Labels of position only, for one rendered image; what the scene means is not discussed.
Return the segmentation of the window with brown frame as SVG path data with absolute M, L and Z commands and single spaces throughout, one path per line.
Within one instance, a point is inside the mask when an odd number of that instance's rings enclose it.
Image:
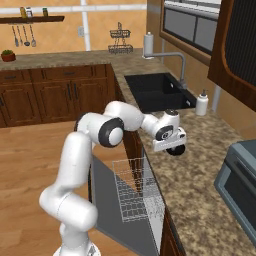
M 222 0 L 162 0 L 159 35 L 210 64 Z

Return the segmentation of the black sink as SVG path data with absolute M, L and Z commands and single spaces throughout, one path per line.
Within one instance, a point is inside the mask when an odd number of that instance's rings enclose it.
M 143 113 L 196 106 L 196 98 L 170 73 L 127 75 L 125 80 Z

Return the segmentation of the brown wall cupboard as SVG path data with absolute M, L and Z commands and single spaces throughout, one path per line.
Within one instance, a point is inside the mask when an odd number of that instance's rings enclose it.
M 256 112 L 256 0 L 222 0 L 208 78 Z

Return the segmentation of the dark wooden shelf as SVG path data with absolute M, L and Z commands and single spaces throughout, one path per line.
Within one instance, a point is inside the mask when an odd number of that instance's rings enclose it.
M 27 24 L 27 23 L 45 23 L 45 22 L 63 22 L 65 16 L 35 16 L 30 18 L 22 17 L 3 17 L 0 18 L 0 24 Z

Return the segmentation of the potted green plant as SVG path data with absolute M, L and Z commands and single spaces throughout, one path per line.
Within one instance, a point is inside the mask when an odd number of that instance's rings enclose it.
M 16 60 L 16 55 L 12 50 L 4 50 L 1 53 L 1 58 L 4 62 L 11 62 Z

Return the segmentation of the hanging grey spatula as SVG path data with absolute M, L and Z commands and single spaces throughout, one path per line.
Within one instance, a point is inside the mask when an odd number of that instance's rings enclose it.
M 13 31 L 13 35 L 14 35 L 14 42 L 15 42 L 15 46 L 16 47 L 19 47 L 19 41 L 18 41 L 18 38 L 16 36 L 16 32 L 15 32 L 15 29 L 14 29 L 14 26 L 12 25 L 12 31 Z

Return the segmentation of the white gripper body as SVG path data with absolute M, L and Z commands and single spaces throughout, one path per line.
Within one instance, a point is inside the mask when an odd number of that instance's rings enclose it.
M 185 135 L 177 135 L 171 136 L 166 140 L 157 141 L 156 139 L 153 140 L 153 150 L 155 152 L 163 151 L 169 148 L 175 148 L 179 145 L 185 145 L 186 143 L 186 136 Z

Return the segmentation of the hanging grey fork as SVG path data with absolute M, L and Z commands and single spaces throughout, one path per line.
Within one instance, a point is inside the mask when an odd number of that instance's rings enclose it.
M 22 37 L 21 37 L 19 25 L 16 25 L 16 28 L 17 28 L 18 35 L 19 35 L 19 43 L 20 43 L 21 46 L 23 46 L 23 40 L 22 40 Z

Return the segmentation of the grey tap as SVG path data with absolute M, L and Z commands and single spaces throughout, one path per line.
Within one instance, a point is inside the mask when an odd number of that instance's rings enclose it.
M 187 84 L 185 81 L 185 66 L 186 66 L 186 58 L 184 54 L 181 52 L 164 52 L 164 53 L 144 53 L 142 57 L 147 59 L 147 58 L 154 58 L 154 57 L 180 57 L 181 58 L 181 71 L 180 71 L 180 86 L 182 89 L 187 89 Z

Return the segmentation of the white soap dispenser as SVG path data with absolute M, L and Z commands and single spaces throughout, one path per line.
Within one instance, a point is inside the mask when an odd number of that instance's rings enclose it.
M 204 116 L 207 112 L 208 106 L 208 96 L 206 90 L 203 90 L 202 93 L 197 97 L 195 113 L 198 116 Z

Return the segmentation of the hanging grey ladle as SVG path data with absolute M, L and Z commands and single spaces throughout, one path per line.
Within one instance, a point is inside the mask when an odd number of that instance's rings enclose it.
M 29 42 L 29 40 L 28 40 L 28 38 L 27 38 L 26 28 L 25 28 L 24 25 L 22 25 L 22 27 L 23 27 L 23 32 L 24 32 L 24 36 L 25 36 L 24 45 L 28 47 L 28 46 L 30 46 L 30 42 Z

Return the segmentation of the hanging grey slotted spoon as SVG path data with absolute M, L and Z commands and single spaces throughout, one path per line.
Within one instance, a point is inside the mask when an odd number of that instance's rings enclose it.
M 29 27 L 30 27 L 31 37 L 32 37 L 31 46 L 32 46 L 32 47 L 36 47 L 36 40 L 35 40 L 35 38 L 34 38 L 34 33 L 33 33 L 32 25 L 30 24 Z

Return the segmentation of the brown cupboard run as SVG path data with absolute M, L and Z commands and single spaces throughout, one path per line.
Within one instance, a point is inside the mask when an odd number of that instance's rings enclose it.
M 73 121 L 118 98 L 109 64 L 0 71 L 0 128 Z

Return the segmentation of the grey microwave oven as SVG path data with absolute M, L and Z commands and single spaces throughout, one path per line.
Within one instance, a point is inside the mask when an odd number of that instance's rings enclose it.
M 256 247 L 256 139 L 228 148 L 214 186 Z

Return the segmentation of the black bowl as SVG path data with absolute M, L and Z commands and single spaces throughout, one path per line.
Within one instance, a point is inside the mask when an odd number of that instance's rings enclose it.
M 167 152 L 172 156 L 179 156 L 185 152 L 185 145 L 179 145 L 175 148 L 167 149 Z

